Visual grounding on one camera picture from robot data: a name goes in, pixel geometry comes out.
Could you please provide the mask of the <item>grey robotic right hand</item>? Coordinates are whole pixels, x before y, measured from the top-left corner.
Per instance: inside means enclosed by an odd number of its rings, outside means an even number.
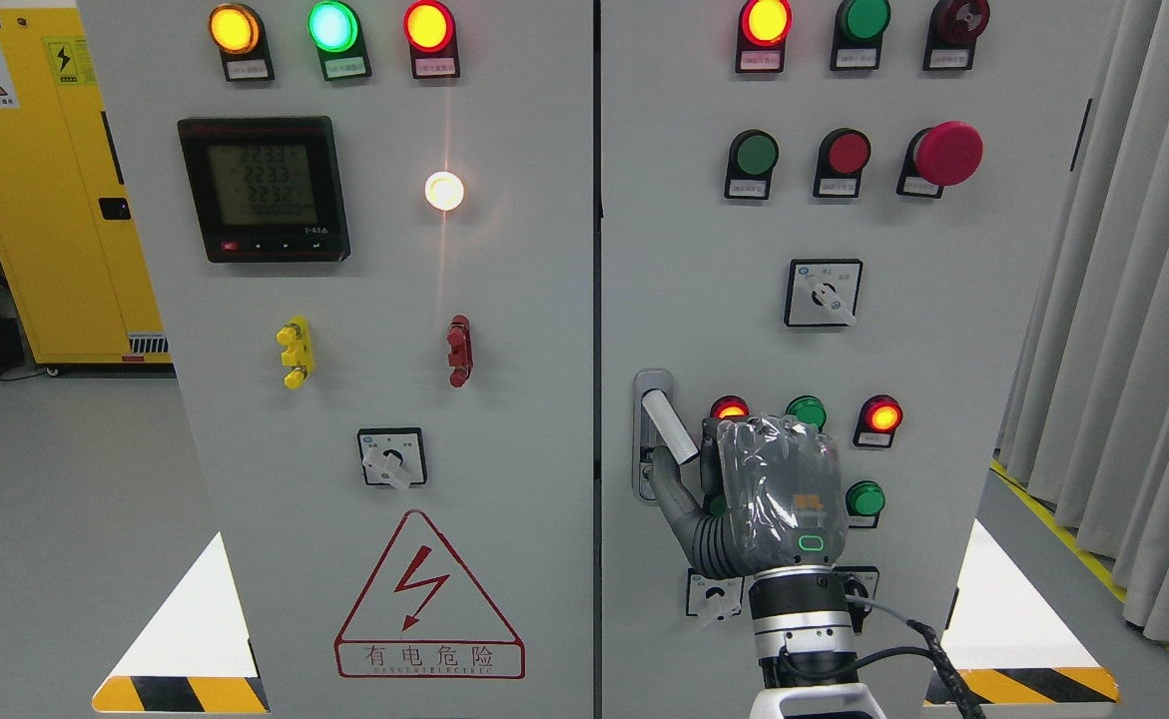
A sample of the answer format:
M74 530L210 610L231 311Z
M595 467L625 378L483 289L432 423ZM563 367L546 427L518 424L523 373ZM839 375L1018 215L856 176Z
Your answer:
M690 567L729 579L836 564L849 518L832 441L790 415L707 419L703 429L700 476L721 483L721 517L690 495L666 445L652 452L653 495Z

